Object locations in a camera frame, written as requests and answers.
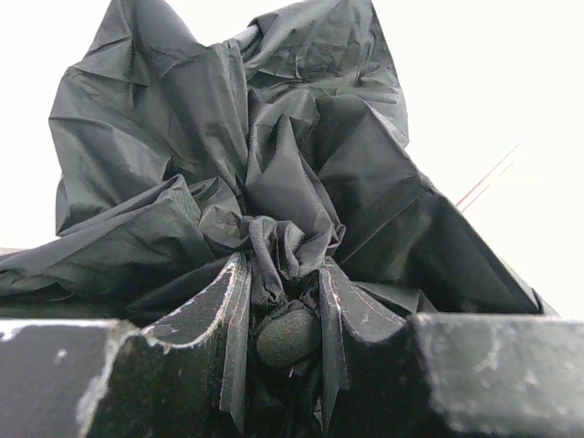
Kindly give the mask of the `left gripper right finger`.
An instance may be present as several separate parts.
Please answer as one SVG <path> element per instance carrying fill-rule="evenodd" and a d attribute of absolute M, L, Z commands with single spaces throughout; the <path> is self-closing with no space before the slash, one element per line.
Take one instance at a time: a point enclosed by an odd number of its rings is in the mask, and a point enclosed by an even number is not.
<path fill-rule="evenodd" d="M 411 347 L 414 323 L 393 313 L 327 259 L 318 271 L 322 420 L 327 437 L 435 437 L 438 421 Z"/>

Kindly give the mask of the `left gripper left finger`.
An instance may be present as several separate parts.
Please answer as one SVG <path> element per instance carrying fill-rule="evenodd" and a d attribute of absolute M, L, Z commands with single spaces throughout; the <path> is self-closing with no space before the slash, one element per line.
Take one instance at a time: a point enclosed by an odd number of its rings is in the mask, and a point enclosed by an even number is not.
<path fill-rule="evenodd" d="M 104 363 L 81 397 L 82 436 L 243 436 L 250 286 L 236 254 L 148 327 L 102 321 Z"/>

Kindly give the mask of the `black folding umbrella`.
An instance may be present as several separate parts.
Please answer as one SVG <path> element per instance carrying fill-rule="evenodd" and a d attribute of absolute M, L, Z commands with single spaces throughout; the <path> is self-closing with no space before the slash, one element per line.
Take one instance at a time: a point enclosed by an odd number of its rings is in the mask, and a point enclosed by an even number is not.
<path fill-rule="evenodd" d="M 552 405 L 539 296 L 406 153 L 369 1 L 306 1 L 197 42 L 163 1 L 114 1 L 49 118 L 57 239 L 1 261 L 1 434 L 84 437 L 102 321 L 145 329 L 231 256 L 251 267 L 241 437 L 327 437 L 318 271 L 402 318 L 435 437 L 576 430 Z"/>

